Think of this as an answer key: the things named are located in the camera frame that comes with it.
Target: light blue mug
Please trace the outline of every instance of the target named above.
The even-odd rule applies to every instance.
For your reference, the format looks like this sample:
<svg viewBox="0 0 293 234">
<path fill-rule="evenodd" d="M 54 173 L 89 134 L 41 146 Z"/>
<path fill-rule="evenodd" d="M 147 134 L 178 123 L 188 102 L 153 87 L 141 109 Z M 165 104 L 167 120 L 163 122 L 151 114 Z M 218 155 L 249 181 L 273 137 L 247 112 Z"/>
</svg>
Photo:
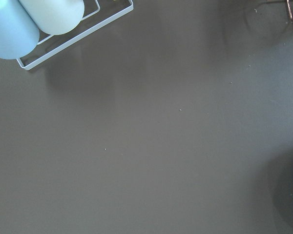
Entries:
<svg viewBox="0 0 293 234">
<path fill-rule="evenodd" d="M 39 41 L 39 29 L 18 0 L 0 0 L 0 58 L 29 54 Z"/>
</svg>

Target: wire rack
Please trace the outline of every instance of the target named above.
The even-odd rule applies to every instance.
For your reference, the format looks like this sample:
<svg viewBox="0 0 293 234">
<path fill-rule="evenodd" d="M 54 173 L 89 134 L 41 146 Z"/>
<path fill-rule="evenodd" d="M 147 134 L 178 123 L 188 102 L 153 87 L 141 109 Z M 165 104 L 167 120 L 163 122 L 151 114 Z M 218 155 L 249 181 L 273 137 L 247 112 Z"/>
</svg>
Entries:
<svg viewBox="0 0 293 234">
<path fill-rule="evenodd" d="M 38 64 L 133 10 L 132 0 L 84 0 L 85 13 L 81 23 L 71 32 L 59 36 L 41 31 L 37 47 L 18 58 L 21 68 L 30 70 Z"/>
</svg>

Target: gray surface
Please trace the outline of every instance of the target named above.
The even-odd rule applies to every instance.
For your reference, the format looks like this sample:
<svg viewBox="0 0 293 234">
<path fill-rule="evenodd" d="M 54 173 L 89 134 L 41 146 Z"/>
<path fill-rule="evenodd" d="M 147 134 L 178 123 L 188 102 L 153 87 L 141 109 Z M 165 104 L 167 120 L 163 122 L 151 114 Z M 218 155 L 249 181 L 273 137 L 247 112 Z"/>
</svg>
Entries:
<svg viewBox="0 0 293 234">
<path fill-rule="evenodd" d="M 285 6 L 184 3 L 0 60 L 0 234 L 293 234 Z"/>
</svg>

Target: cylindrical container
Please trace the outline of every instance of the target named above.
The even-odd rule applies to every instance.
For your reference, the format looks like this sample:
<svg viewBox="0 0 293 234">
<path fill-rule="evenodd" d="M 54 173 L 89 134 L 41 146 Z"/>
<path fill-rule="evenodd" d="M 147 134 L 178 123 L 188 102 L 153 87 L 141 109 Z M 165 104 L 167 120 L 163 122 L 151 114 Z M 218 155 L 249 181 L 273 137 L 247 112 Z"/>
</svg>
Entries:
<svg viewBox="0 0 293 234">
<path fill-rule="evenodd" d="M 83 0 L 20 0 L 45 33 L 60 35 L 73 30 L 84 15 Z"/>
<path fill-rule="evenodd" d="M 0 0 L 0 58 L 17 59 L 39 41 L 39 29 L 17 0 Z"/>
</svg>

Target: gray table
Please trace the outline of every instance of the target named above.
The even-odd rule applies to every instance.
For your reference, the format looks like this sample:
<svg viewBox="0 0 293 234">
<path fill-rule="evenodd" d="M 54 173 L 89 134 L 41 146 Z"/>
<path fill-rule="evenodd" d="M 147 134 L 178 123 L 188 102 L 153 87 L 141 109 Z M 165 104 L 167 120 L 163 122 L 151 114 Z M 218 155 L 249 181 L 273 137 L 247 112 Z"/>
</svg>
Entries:
<svg viewBox="0 0 293 234">
<path fill-rule="evenodd" d="M 0 60 L 0 234 L 293 234 L 285 5 L 135 3 Z"/>
</svg>

